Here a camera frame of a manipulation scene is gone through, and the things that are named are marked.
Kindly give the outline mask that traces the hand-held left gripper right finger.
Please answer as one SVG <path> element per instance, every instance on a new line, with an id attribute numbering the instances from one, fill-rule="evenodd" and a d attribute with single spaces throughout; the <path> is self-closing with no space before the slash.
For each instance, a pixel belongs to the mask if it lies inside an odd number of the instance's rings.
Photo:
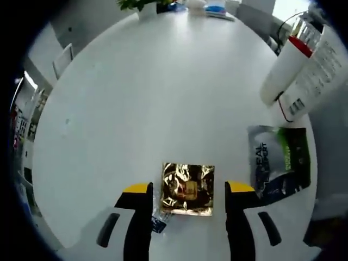
<path id="1" fill-rule="evenodd" d="M 226 181 L 225 212 L 231 260 L 301 260 L 305 256 L 306 190 L 265 204 L 250 185 Z"/>

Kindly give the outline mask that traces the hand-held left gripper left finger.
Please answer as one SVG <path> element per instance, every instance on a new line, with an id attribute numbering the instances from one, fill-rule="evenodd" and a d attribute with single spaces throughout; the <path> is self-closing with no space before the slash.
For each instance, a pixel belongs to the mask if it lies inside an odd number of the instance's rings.
<path id="1" fill-rule="evenodd" d="M 64 260 L 149 260 L 152 211 L 153 183 L 132 184 L 82 228 Z"/>

